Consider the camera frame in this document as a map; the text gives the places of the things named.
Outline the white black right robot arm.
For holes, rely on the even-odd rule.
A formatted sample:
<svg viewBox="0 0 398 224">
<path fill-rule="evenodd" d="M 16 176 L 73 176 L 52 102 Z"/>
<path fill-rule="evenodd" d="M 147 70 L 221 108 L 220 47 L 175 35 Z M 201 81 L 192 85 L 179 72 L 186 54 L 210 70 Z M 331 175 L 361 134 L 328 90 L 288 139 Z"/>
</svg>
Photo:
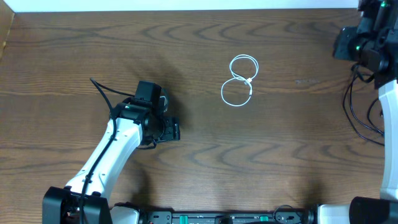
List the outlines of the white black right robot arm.
<svg viewBox="0 0 398 224">
<path fill-rule="evenodd" d="M 355 197 L 349 204 L 323 204 L 308 210 L 302 223 L 397 223 L 397 1 L 359 1 L 361 20 L 340 30 L 333 57 L 352 61 L 353 79 L 374 82 L 384 129 L 384 172 L 379 198 Z"/>
</svg>

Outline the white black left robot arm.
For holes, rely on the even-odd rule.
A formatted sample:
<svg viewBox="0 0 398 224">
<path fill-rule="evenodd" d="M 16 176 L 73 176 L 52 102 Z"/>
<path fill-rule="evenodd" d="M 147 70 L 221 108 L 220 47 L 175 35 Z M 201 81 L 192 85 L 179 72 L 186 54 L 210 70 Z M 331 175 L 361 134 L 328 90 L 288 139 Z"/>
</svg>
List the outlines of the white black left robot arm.
<svg viewBox="0 0 398 224">
<path fill-rule="evenodd" d="M 135 94 L 109 107 L 104 135 L 78 173 L 63 188 L 50 187 L 42 202 L 43 223 L 143 223 L 142 212 L 109 198 L 136 149 L 180 140 L 179 120 L 166 116 L 170 97 L 155 83 L 140 83 Z"/>
</svg>

